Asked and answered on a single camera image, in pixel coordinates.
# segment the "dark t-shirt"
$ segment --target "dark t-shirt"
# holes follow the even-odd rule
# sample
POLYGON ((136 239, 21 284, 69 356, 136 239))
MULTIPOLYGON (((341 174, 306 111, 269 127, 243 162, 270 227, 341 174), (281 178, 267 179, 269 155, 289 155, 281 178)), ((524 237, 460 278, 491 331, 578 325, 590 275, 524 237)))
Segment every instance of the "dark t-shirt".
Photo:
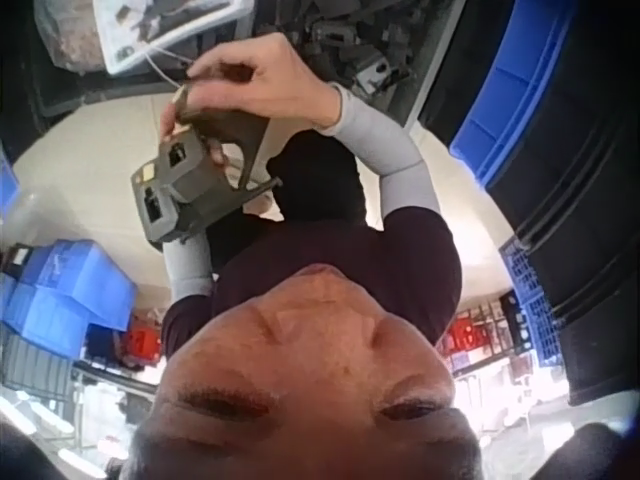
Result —
POLYGON ((343 221, 282 222, 223 268, 212 296, 186 297, 169 308, 162 326, 167 357, 216 315, 314 263, 338 268, 431 343, 460 300, 460 258, 447 224, 431 210, 396 210, 382 232, 343 221))

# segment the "gray arm sleeve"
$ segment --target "gray arm sleeve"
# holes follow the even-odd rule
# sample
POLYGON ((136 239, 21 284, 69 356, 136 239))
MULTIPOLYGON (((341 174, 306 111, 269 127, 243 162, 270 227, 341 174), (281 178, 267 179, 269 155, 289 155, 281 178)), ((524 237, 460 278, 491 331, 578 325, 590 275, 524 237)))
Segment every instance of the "gray arm sleeve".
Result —
POLYGON ((402 207, 424 207, 440 213, 429 169, 409 134, 351 92, 334 87, 342 97, 340 120, 319 132, 340 140, 380 176, 382 218, 402 207))
POLYGON ((171 287, 171 303, 190 295, 210 295, 213 275, 209 243, 200 233, 184 244, 175 240, 162 247, 164 263, 171 287))

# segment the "blue basket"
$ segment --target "blue basket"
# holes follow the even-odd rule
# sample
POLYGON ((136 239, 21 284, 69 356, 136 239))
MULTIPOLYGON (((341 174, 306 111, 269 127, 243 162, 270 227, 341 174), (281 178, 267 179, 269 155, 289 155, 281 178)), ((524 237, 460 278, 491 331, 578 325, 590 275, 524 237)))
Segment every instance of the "blue basket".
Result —
POLYGON ((58 240, 48 248, 48 255, 40 250, 32 254, 25 283, 75 300, 91 312, 91 323, 126 331, 136 287, 100 246, 89 240, 58 240))
POLYGON ((89 317, 85 308, 64 295, 19 283, 3 321, 30 343, 78 359, 89 317))
POLYGON ((449 148, 482 186, 498 172, 533 115, 575 4, 575 0, 515 0, 491 70, 449 148))
POLYGON ((13 291, 16 289, 16 284, 15 278, 0 272, 0 319, 4 318, 9 306, 9 300, 11 300, 13 291))
POLYGON ((0 143, 0 216, 5 217, 20 194, 20 185, 0 143))
POLYGON ((522 309, 527 317, 531 340, 540 366, 562 365, 560 340, 558 338, 562 320, 555 318, 547 298, 544 294, 540 294, 524 304, 522 309))
POLYGON ((515 238, 510 239, 500 248, 500 254, 513 282, 520 305, 524 305, 533 297, 542 293, 538 276, 529 264, 527 253, 518 246, 515 238))

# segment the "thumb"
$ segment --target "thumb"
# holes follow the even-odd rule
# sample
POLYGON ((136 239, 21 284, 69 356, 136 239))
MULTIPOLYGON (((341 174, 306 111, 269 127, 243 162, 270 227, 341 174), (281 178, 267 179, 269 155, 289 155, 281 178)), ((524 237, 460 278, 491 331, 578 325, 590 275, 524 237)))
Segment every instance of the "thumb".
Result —
POLYGON ((215 108, 232 110, 242 108, 247 84, 228 80, 204 80, 191 85, 187 105, 189 109, 215 108))

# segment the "floor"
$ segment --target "floor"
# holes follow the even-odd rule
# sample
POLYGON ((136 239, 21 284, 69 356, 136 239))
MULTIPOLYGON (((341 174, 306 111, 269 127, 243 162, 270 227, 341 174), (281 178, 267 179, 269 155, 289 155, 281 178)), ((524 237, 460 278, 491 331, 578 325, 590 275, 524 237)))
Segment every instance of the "floor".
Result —
MULTIPOLYGON (((145 241, 134 207, 129 177, 156 153, 157 118, 168 95, 115 100, 80 108, 38 141, 18 161, 15 173, 23 195, 8 236, 48 243, 56 238, 92 238, 138 284, 140 308, 168 302, 162 258, 145 241)), ((259 153, 257 176, 296 130, 299 122, 272 122, 259 153)), ((460 251, 464 272, 462 307, 510 288, 496 247, 512 231, 493 201, 464 165, 418 125, 411 132, 429 165, 442 212, 460 251)), ((237 150, 229 154, 237 157, 237 150)), ((368 221, 380 228, 379 191, 365 167, 361 178, 368 221)), ((276 207, 267 216, 277 218, 276 207)))

